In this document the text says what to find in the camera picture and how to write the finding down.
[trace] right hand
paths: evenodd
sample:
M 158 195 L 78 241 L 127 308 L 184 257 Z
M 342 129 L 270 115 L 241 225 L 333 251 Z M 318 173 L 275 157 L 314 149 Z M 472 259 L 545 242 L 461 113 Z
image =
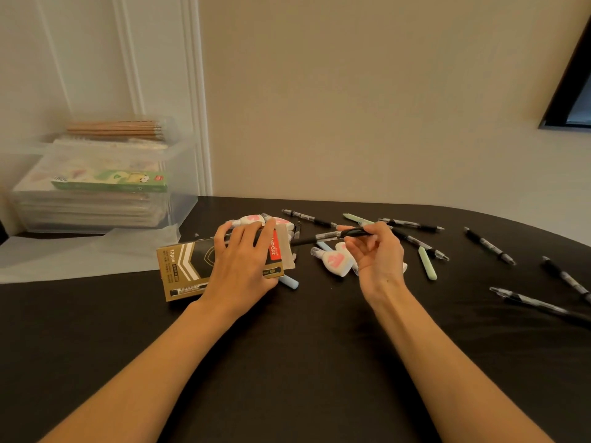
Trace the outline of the right hand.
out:
M 339 225 L 337 230 L 352 227 Z M 388 293 L 404 289 L 404 249 L 385 222 L 364 227 L 372 236 L 346 237 L 347 250 L 359 265 L 359 284 L 365 299 L 373 308 L 387 300 Z

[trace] plastic storage box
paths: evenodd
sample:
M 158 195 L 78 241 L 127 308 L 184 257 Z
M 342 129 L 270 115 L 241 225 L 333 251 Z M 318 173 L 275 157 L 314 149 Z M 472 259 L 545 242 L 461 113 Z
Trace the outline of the plastic storage box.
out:
M 125 143 L 60 137 L 0 149 L 29 156 L 7 186 L 27 231 L 159 229 L 180 225 L 197 202 L 194 137 Z

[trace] black table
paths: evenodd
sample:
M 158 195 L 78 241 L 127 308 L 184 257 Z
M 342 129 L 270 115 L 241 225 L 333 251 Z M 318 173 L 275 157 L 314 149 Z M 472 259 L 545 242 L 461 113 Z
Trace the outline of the black table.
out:
M 542 255 L 591 286 L 591 248 L 455 208 L 204 197 L 182 240 L 224 220 L 281 208 L 344 222 L 394 217 L 446 230 L 410 234 L 451 259 L 430 282 L 404 245 L 408 287 L 433 319 L 557 442 L 591 441 L 591 331 L 507 305 L 498 286 L 591 313 L 540 269 Z M 471 227 L 510 254 L 510 267 L 463 236 Z M 323 231 L 303 223 L 303 236 Z M 366 305 L 355 275 L 333 276 L 301 247 L 289 275 L 214 346 L 184 389 L 160 441 L 438 441 L 427 411 Z M 162 333 L 187 302 L 166 304 L 158 272 L 2 285 L 0 441 L 33 442 Z

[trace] pen box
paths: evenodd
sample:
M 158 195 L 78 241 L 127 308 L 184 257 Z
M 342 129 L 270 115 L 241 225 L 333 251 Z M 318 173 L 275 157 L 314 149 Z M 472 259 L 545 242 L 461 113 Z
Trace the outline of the pen box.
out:
M 201 295 L 215 262 L 213 238 L 168 245 L 157 250 L 160 278 L 166 301 Z M 295 268 L 285 224 L 277 224 L 267 250 L 262 275 L 276 278 Z

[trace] left hand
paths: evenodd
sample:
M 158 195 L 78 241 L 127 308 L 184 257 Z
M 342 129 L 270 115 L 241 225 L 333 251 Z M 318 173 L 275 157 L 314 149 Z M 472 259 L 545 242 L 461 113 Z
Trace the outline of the left hand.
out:
M 231 225 L 231 222 L 221 225 L 213 238 L 216 260 L 200 302 L 211 302 L 236 320 L 277 286 L 277 278 L 262 276 L 275 220 L 266 223 L 256 245 L 253 245 L 255 234 L 262 223 L 235 228 L 226 248 L 224 236 Z

